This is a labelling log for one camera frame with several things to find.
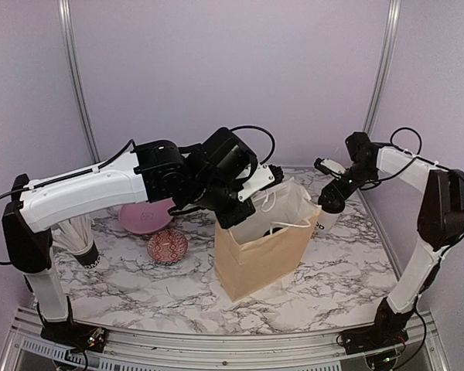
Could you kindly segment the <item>white paper cup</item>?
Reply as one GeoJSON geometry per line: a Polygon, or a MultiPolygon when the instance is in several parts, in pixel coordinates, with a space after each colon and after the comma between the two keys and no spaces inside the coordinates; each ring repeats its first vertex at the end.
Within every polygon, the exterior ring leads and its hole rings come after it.
{"type": "Polygon", "coordinates": [[[328,233],[338,220],[339,215],[340,213],[328,213],[322,209],[316,222],[316,232],[328,233]]]}

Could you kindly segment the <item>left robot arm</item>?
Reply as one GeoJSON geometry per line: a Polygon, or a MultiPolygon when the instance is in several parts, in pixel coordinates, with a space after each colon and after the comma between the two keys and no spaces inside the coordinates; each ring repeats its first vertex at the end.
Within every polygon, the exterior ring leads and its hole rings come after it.
{"type": "Polygon", "coordinates": [[[55,270],[53,226],[112,206],[171,199],[171,214],[207,209],[228,229],[252,216],[253,196],[283,177],[280,167],[258,159],[236,128],[219,128],[204,142],[184,147],[168,140],[130,141],[104,162],[49,179],[19,175],[4,194],[8,264],[26,276],[44,328],[74,344],[82,327],[73,320],[55,270]]]}

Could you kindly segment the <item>brown paper bag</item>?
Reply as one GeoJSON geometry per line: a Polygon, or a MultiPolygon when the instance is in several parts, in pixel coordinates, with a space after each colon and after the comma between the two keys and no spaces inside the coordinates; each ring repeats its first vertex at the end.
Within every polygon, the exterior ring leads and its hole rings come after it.
{"type": "Polygon", "coordinates": [[[314,233],[321,212],[294,178],[259,192],[254,215],[222,229],[215,226],[214,270],[231,301],[238,301],[293,272],[314,233]],[[286,226],[270,236],[271,227],[286,226]]]}

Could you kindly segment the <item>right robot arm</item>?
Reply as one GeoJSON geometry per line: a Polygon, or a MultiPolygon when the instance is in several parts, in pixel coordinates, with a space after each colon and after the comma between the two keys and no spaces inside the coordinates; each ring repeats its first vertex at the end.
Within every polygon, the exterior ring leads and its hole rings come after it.
{"type": "Polygon", "coordinates": [[[345,140],[352,165],[343,167],[328,158],[317,158],[315,169],[332,177],[322,188],[322,211],[316,229],[328,233],[356,191],[371,190],[400,179],[421,193],[418,239],[398,283],[382,300],[368,340],[386,345],[404,328],[415,312],[419,297],[429,288],[445,255],[464,238],[464,172],[451,169],[394,143],[375,142],[356,131],[345,140]]]}

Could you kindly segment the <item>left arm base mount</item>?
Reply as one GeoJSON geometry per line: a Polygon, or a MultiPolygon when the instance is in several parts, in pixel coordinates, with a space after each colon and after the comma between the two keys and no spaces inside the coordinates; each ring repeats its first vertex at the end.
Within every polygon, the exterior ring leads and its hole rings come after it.
{"type": "Polygon", "coordinates": [[[107,334],[106,328],[78,322],[47,322],[41,331],[43,339],[99,353],[104,351],[107,334]]]}

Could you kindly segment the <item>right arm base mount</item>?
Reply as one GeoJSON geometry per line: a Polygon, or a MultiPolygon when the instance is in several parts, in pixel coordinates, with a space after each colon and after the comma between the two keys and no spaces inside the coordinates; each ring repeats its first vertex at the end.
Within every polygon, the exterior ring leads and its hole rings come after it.
{"type": "Polygon", "coordinates": [[[345,349],[347,355],[353,355],[393,345],[403,345],[408,339],[409,336],[405,330],[379,332],[372,325],[369,325],[341,331],[336,342],[345,349]]]}

